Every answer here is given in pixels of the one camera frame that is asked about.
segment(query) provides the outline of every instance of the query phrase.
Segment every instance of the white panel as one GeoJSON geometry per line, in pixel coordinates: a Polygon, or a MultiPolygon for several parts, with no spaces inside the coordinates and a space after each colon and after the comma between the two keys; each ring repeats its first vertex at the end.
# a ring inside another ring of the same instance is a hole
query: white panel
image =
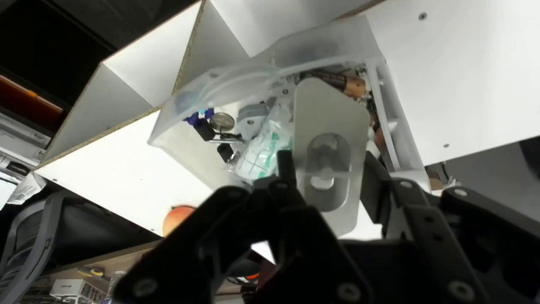
{"type": "Polygon", "coordinates": [[[201,3],[177,13],[160,27],[105,60],[147,103],[159,106],[170,96],[201,3]]]}
{"type": "Polygon", "coordinates": [[[424,163],[540,133],[538,10],[537,0],[391,0],[368,11],[424,163]]]}
{"type": "Polygon", "coordinates": [[[44,163],[106,130],[143,114],[150,108],[125,81],[100,64],[49,145],[44,163]]]}
{"type": "Polygon", "coordinates": [[[103,207],[162,233],[170,206],[199,206],[211,190],[160,148],[147,145],[157,113],[91,141],[37,172],[103,207]]]}
{"type": "Polygon", "coordinates": [[[219,15],[213,1],[206,0],[201,5],[175,87],[181,87],[211,67],[245,59],[248,55],[224,23],[223,15],[219,15]]]}
{"type": "Polygon", "coordinates": [[[275,40],[326,23],[378,0],[214,0],[223,20],[248,55],[275,40]]]}

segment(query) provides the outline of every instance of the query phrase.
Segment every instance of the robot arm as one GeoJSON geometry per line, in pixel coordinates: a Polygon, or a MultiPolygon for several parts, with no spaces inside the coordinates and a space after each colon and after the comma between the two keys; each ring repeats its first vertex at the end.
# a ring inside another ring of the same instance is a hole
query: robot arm
{"type": "Polygon", "coordinates": [[[368,155],[361,201],[383,239],[339,241],[299,194],[292,155],[278,158],[278,179],[218,189],[118,282],[115,299],[209,304],[233,261],[268,239],[278,272],[253,304],[538,302],[538,223],[464,187],[429,196],[368,155]]]}

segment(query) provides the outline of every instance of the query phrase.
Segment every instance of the plastic packaging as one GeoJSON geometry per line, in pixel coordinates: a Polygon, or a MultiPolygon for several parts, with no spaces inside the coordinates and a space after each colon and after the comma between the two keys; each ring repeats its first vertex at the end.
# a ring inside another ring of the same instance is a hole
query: plastic packaging
{"type": "Polygon", "coordinates": [[[256,99],[256,96],[272,91],[278,79],[277,69],[263,64],[248,62],[211,69],[165,101],[150,135],[150,143],[175,123],[184,123],[184,118],[191,113],[256,99]]]}
{"type": "Polygon", "coordinates": [[[275,174],[277,152],[292,148],[292,101],[278,99],[270,109],[260,133],[248,143],[235,165],[246,182],[275,174]]]}

